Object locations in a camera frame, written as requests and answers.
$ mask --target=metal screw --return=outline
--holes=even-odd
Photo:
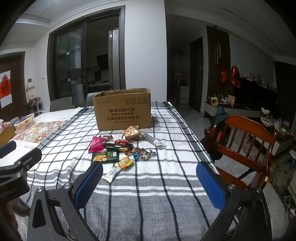
[[[65,189],[68,189],[68,188],[71,187],[71,183],[65,183],[65,184],[63,185],[63,187],[64,187]]]
[[[228,184],[229,189],[234,190],[236,186],[232,183]]]
[[[37,192],[42,192],[43,191],[43,187],[37,187]]]
[[[261,192],[262,192],[262,189],[261,189],[260,187],[256,187],[255,189],[256,189],[256,191],[257,191],[258,193],[261,193]]]

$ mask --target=red fu poster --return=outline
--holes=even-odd
[[[12,103],[10,70],[0,73],[0,106],[1,108]]]

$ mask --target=refrigerator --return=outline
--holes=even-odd
[[[119,29],[109,30],[108,42],[109,83],[111,90],[120,90]]]

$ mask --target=heart-shaped balloon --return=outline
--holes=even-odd
[[[230,75],[227,71],[222,71],[220,73],[220,80],[223,84],[226,84],[230,80]]]
[[[239,70],[236,66],[232,66],[230,70],[230,77],[239,77]]]
[[[235,86],[235,87],[237,87],[237,88],[241,88],[241,84],[240,84],[240,82],[236,79],[236,78],[233,78],[233,77],[231,77],[230,78],[230,83],[233,85],[233,86]]]

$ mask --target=green cloth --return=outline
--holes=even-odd
[[[222,106],[219,106],[217,111],[216,111],[216,114],[213,118],[213,121],[211,123],[211,126],[210,126],[210,129],[213,128],[214,125],[222,122],[223,120],[225,120],[227,117],[229,116],[229,114],[227,114],[224,110],[224,108]]]

